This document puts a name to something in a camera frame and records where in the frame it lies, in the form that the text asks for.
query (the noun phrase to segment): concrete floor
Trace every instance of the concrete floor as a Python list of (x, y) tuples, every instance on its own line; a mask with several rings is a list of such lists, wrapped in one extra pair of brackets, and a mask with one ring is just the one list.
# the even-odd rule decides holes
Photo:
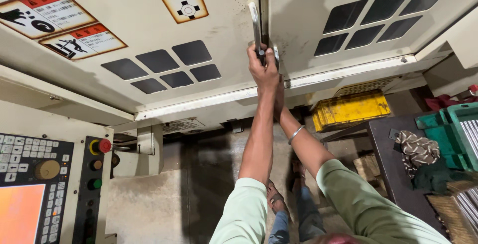
[[(421, 112), (409, 91), (386, 96), (393, 115)], [(314, 131), (311, 117), (304, 123)], [(152, 177), (111, 180), (106, 233), (117, 233), (118, 244), (206, 244), (221, 218), (224, 204), (238, 178), (242, 152), (250, 129), (234, 134), (217, 130), (188, 135), (164, 144), (164, 168)], [(318, 139), (334, 132), (313, 133)], [(291, 212), (291, 243), (298, 243), (295, 199), (287, 192), (292, 148), (280, 126), (274, 124), (274, 161), (271, 180), (284, 196)], [(367, 138), (329, 143), (329, 150), (348, 168), (357, 153), (371, 150)], [(306, 183), (324, 219), (328, 232), (351, 234), (337, 212), (327, 203), (307, 172)], [(267, 235), (274, 222), (267, 215)]]

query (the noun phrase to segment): keypad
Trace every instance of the keypad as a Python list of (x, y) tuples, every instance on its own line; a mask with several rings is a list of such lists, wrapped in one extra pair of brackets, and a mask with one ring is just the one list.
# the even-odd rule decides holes
[(42, 236), (39, 241), (37, 240), (37, 243), (41, 244), (57, 244), (60, 238), (60, 221), (66, 197), (66, 183), (63, 180), (66, 180), (65, 175), (69, 172), (67, 164), (72, 154), (71, 152), (65, 154), (64, 147), (60, 145), (60, 142), (53, 140), (0, 134), (0, 182), (9, 183), (8, 185), (23, 185), (26, 181), (32, 180), (38, 182), (39, 180), (30, 177), (33, 175), (31, 167), (44, 159), (58, 158), (58, 162), (62, 165), (60, 168), (62, 176), (57, 179), (62, 181), (46, 182), (45, 192), (48, 194), (48, 199), (43, 205), (44, 215), (41, 217), (38, 228)]
[(42, 231), (42, 240), (47, 239), (50, 243), (57, 240), (60, 230), (61, 211), (64, 197), (65, 182), (60, 181), (50, 185), (48, 202), (46, 204), (44, 227)]

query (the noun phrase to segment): green button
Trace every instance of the green button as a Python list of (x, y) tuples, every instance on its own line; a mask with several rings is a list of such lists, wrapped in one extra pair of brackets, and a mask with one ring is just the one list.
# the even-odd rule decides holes
[(103, 184), (103, 181), (101, 181), (100, 179), (98, 179), (98, 180), (95, 180), (95, 182), (93, 182), (93, 187), (94, 187), (95, 189), (100, 189), (102, 184)]

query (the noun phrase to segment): display screen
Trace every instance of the display screen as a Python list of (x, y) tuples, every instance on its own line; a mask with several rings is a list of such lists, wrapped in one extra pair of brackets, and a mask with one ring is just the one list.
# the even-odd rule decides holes
[(0, 244), (34, 244), (45, 185), (0, 187)]

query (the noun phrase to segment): person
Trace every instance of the person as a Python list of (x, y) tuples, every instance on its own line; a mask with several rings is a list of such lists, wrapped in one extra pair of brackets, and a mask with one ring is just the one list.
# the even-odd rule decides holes
[[(289, 243), (289, 215), (283, 197), (269, 175), (272, 169), (272, 125), (277, 119), (299, 161), (293, 161), (299, 217), (299, 240), (311, 244), (449, 244), (446, 238), (420, 219), (382, 197), (367, 181), (348, 170), (284, 106), (284, 83), (271, 48), (262, 66), (247, 49), (249, 70), (257, 84), (258, 105), (244, 148), (239, 179), (224, 205), (223, 216), (211, 244), (265, 241), (269, 207), (276, 218), (270, 244)], [(316, 179), (327, 201), (352, 229), (354, 235), (328, 234), (310, 192), (305, 170)]]

